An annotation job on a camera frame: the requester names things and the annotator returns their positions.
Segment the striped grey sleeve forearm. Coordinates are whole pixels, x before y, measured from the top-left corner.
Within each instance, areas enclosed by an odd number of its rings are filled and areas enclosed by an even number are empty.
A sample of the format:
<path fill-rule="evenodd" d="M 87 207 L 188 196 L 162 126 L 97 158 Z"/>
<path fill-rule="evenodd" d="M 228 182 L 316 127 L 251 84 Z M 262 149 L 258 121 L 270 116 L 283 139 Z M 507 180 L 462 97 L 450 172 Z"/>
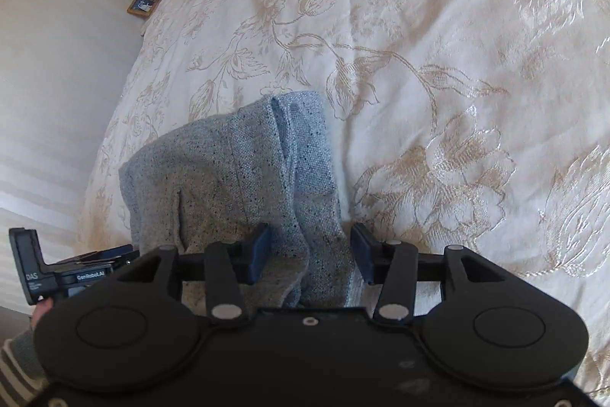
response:
<path fill-rule="evenodd" d="M 27 406 L 47 387 L 48 379 L 36 356 L 31 328 L 2 345 L 0 380 L 3 407 Z"/>

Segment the person's left hand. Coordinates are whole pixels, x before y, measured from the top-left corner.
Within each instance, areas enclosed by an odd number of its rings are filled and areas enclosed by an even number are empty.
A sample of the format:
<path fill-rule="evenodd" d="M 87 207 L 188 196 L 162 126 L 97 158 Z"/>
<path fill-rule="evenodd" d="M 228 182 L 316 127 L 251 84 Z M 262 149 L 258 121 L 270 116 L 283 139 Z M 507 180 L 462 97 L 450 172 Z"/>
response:
<path fill-rule="evenodd" d="M 54 307 L 54 301 L 52 299 L 43 299 L 38 302 L 34 307 L 34 310 L 31 315 L 30 325 L 32 330 L 38 325 L 38 322 L 41 320 L 45 314 L 48 313 Z"/>

